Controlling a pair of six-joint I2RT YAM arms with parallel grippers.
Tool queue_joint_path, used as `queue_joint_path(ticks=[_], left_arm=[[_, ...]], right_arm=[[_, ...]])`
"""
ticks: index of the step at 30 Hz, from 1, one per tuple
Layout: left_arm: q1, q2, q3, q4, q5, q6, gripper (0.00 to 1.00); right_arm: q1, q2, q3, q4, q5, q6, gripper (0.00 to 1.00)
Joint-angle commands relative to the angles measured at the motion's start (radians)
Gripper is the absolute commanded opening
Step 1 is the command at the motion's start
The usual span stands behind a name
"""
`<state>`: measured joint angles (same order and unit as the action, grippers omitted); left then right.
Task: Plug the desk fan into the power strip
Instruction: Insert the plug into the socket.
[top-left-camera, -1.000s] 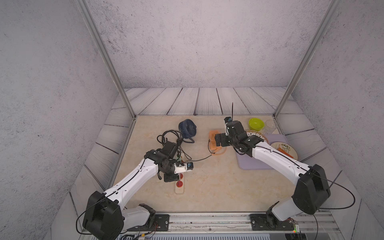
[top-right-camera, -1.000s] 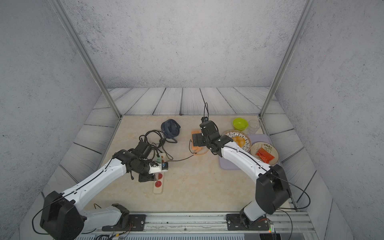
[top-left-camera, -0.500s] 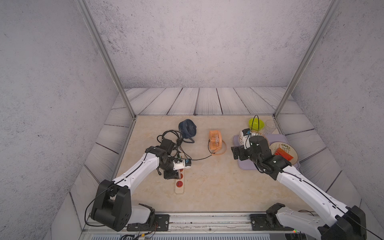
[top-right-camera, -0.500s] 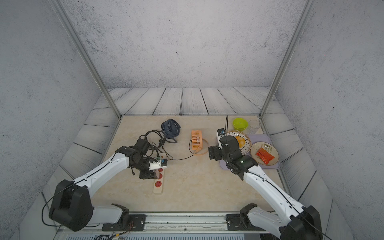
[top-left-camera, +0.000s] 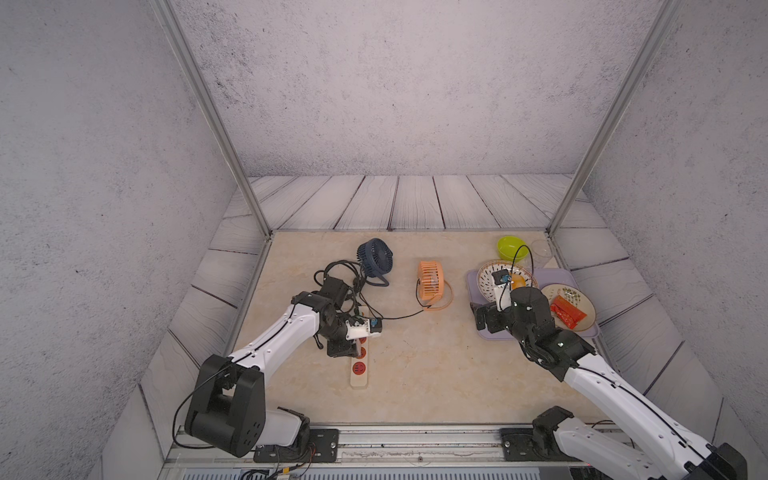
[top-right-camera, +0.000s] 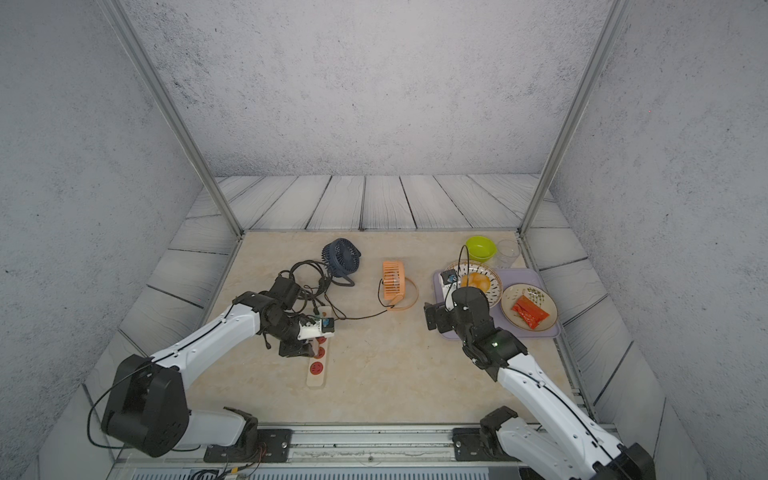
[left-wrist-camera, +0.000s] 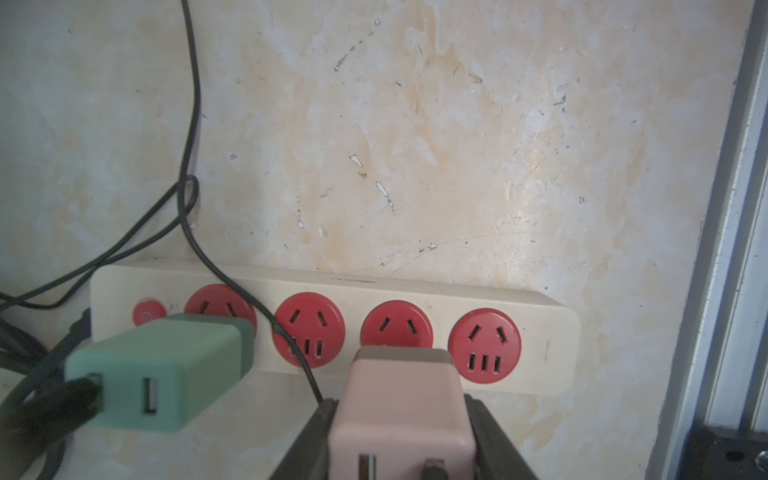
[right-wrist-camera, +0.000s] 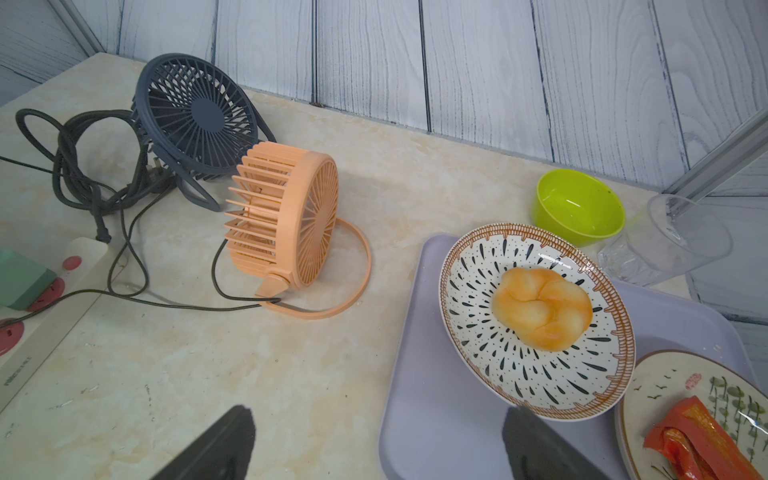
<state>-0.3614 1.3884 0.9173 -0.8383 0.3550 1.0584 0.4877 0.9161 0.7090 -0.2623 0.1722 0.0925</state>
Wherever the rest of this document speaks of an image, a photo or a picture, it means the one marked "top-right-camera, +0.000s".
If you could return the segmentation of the orange desk fan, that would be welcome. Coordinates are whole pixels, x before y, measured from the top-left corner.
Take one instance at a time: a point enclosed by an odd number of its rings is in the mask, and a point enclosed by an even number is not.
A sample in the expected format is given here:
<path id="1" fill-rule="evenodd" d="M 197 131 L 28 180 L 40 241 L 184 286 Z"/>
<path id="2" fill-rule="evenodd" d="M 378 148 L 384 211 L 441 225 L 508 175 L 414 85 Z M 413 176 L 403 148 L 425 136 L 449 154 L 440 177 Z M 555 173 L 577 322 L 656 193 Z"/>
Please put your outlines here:
<path id="1" fill-rule="evenodd" d="M 391 311 L 406 311 L 419 298 L 418 287 L 406 276 L 405 265 L 400 260 L 382 262 L 379 293 L 382 305 Z"/>

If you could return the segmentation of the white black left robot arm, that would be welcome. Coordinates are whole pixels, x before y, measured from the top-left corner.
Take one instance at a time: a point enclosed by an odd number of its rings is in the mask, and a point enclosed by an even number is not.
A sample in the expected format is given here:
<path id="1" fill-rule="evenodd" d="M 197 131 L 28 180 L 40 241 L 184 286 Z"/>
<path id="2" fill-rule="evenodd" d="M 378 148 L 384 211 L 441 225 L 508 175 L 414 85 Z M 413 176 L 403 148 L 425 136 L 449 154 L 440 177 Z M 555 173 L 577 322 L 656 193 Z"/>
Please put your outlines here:
<path id="1" fill-rule="evenodd" d="M 247 339 L 272 336 L 285 358 L 313 357 L 313 340 L 333 334 L 330 320 L 291 316 L 280 300 L 247 291 L 227 311 L 149 357 L 131 355 L 116 369 L 102 432 L 152 457 L 199 445 L 208 462 L 259 457 L 258 420 L 232 407 L 192 410 L 186 392 L 222 356 Z"/>

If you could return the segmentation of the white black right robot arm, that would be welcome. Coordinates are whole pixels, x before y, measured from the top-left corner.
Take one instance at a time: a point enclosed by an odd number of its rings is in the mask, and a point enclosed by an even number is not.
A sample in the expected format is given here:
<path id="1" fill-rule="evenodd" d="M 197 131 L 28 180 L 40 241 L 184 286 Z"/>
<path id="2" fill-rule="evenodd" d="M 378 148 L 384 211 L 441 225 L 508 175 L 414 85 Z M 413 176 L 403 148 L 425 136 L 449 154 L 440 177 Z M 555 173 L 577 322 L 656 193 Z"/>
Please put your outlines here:
<path id="1" fill-rule="evenodd" d="M 426 303 L 427 328 L 453 331 L 464 354 L 508 390 L 547 432 L 530 427 L 508 407 L 480 422 L 480 441 L 493 457 L 516 458 L 544 479 L 654 479 L 652 456 L 639 444 L 626 446 L 584 414 L 543 372 L 527 347 L 497 327 L 485 294 L 461 287 L 447 303 Z"/>

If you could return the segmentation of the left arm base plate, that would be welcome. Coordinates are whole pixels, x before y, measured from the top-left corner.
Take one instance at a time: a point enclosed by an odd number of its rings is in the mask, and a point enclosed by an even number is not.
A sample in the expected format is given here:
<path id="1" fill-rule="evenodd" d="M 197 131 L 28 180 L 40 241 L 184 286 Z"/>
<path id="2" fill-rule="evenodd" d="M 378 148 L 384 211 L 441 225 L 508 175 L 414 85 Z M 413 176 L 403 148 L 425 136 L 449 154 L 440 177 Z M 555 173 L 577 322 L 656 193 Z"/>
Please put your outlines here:
<path id="1" fill-rule="evenodd" d="M 291 446 L 291 429 L 246 429 L 231 446 L 211 445 L 205 463 L 285 463 Z"/>

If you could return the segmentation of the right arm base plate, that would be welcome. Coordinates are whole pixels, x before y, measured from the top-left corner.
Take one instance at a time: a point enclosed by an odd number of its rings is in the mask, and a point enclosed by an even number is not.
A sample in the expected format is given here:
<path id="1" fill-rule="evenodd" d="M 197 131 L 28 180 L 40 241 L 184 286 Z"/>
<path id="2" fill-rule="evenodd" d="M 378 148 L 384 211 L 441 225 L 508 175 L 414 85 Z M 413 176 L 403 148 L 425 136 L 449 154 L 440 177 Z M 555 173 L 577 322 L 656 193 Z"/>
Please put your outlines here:
<path id="1" fill-rule="evenodd" d="M 454 428 L 451 440 L 457 462 L 516 461 L 504 452 L 495 433 L 483 427 Z"/>

